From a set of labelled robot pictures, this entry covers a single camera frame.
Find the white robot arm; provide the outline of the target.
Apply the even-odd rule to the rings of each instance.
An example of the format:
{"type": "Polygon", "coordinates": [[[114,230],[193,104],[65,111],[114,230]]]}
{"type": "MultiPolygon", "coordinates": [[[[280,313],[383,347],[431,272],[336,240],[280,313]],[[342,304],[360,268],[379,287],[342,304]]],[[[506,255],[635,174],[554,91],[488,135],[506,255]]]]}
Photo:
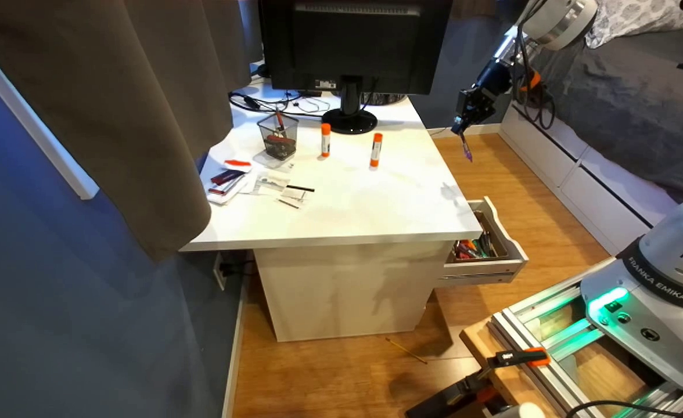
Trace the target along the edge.
{"type": "MultiPolygon", "coordinates": [[[[595,19],[595,0],[527,0],[479,76],[460,91],[450,131],[492,113],[517,85],[527,51],[559,51],[595,19]]],[[[585,318],[665,380],[683,388],[683,205],[580,279],[585,318]]]]}

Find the aluminium rail robot base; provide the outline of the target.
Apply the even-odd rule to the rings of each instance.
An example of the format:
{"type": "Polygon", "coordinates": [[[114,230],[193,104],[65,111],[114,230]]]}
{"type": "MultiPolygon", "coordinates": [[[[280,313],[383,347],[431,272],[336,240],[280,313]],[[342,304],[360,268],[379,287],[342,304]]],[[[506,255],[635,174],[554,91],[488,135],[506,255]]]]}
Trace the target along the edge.
{"type": "Polygon", "coordinates": [[[681,351],[632,304],[610,261],[491,316],[509,348],[543,348],[527,366],[537,393],[568,418],[683,418],[683,373],[661,363],[681,351]]]}

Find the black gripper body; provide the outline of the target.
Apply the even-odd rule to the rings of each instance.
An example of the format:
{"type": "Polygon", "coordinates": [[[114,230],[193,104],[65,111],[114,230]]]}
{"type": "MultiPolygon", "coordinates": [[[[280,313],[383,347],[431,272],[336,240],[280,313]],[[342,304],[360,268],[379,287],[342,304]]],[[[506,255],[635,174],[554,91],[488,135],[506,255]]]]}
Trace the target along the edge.
{"type": "Polygon", "coordinates": [[[510,68],[491,61],[479,76],[457,92],[450,131],[465,135],[473,124],[480,124],[495,113],[495,99],[513,85],[510,68]]]}

